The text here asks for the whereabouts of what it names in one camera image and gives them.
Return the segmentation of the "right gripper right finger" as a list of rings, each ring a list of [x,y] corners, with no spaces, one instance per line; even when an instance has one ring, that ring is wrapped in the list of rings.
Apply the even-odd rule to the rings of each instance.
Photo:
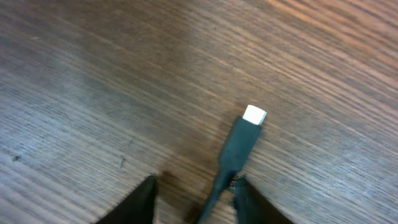
[[[231,191],[238,224],[293,224],[244,175],[233,180]]]

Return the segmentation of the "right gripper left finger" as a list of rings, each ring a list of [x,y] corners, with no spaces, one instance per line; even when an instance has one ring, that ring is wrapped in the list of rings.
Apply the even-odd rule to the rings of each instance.
[[[149,175],[96,224],[153,224],[156,197],[157,176]]]

